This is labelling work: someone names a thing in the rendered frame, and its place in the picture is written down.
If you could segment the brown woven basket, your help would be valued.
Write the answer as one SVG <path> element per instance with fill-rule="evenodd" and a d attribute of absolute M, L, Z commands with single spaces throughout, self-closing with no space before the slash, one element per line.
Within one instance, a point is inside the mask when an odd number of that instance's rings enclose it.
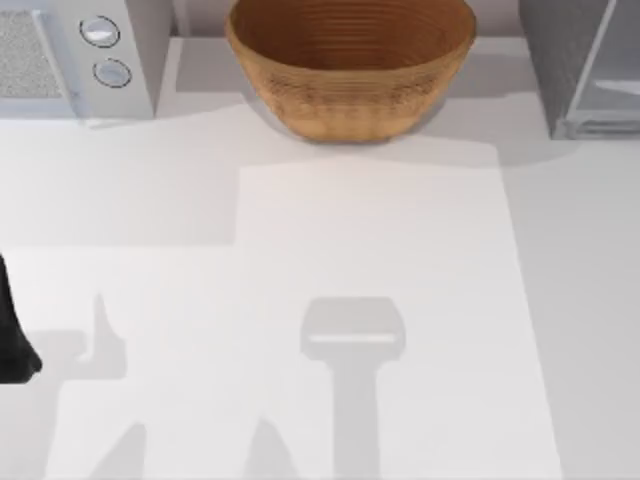
<path fill-rule="evenodd" d="M 235 0 L 227 40 L 292 133 L 385 141 L 442 99 L 476 38 L 466 0 Z"/>

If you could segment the grey cabinet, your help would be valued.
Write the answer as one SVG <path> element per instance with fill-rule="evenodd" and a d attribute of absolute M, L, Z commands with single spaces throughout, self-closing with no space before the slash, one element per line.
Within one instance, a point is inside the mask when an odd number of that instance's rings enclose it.
<path fill-rule="evenodd" d="M 640 0 L 518 0 L 554 140 L 640 140 Z"/>

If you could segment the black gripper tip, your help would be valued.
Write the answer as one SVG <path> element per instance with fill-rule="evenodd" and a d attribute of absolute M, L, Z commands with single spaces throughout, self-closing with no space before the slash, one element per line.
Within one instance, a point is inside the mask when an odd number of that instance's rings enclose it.
<path fill-rule="evenodd" d="M 43 362 L 18 320 L 8 271 L 0 254 L 0 385 L 26 384 Z"/>

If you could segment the pale microwave oven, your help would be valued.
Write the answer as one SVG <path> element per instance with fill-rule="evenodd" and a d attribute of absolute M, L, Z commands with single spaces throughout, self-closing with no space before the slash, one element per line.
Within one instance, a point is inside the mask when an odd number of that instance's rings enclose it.
<path fill-rule="evenodd" d="M 115 46 L 83 40 L 79 23 L 94 16 L 118 25 Z M 0 119 L 154 118 L 173 22 L 173 0 L 0 0 Z M 130 68 L 126 87 L 94 79 L 107 58 Z"/>

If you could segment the round microwave knob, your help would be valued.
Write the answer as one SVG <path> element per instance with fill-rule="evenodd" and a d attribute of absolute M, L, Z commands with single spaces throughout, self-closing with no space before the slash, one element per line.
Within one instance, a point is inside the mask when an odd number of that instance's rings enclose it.
<path fill-rule="evenodd" d="M 79 33 L 83 40 L 97 48 L 111 48 L 120 40 L 120 29 L 110 18 L 94 16 L 79 23 Z"/>
<path fill-rule="evenodd" d="M 124 88 L 132 80 L 130 68 L 124 62 L 114 58 L 96 62 L 92 67 L 92 73 L 98 83 L 112 89 Z"/>

